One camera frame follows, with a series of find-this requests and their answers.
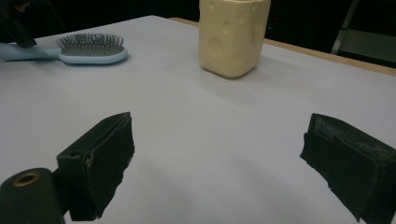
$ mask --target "table edge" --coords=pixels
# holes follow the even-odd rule
[[[193,25],[193,26],[198,26],[198,22],[196,21],[189,21],[189,20],[185,20],[182,18],[169,18],[169,20],[172,21],[178,21],[178,22],[182,22],[188,25]],[[282,43],[279,41],[275,41],[275,40],[271,40],[271,39],[266,39],[264,38],[264,40],[262,41],[263,44],[268,44],[268,45],[272,45],[272,46],[276,46],[282,49],[289,49],[289,50],[293,50],[296,52],[300,52],[303,54],[307,54],[310,56],[314,56],[317,58],[321,58],[321,59],[325,59],[328,61],[332,61],[332,62],[336,62],[336,63],[343,63],[343,64],[347,64],[350,66],[354,66],[354,67],[359,67],[365,70],[369,70],[369,71],[374,71],[374,72],[378,72],[378,73],[382,73],[382,74],[386,74],[386,75],[390,75],[390,76],[394,76],[396,77],[396,69],[394,68],[390,68],[390,67],[386,67],[386,66],[382,66],[382,65],[378,65],[378,64],[374,64],[374,63],[366,63],[366,62],[362,62],[362,61],[358,61],[358,60],[354,60],[354,59],[349,59],[349,58],[345,58],[345,57],[341,57],[338,55],[334,55],[334,54],[330,54],[330,53],[325,53],[325,52],[321,52],[321,51],[317,51],[317,50],[313,50],[313,49],[305,49],[302,47],[298,47],[298,46],[294,46],[291,44],[286,44],[286,43]]]

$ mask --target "table surface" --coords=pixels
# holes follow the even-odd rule
[[[300,159],[303,135],[319,113],[396,147],[396,77],[267,44],[246,76],[215,76],[196,27],[154,16],[81,32],[122,35],[130,55],[0,63],[0,182],[55,170],[93,125],[130,111],[136,153],[95,223],[357,223]]]

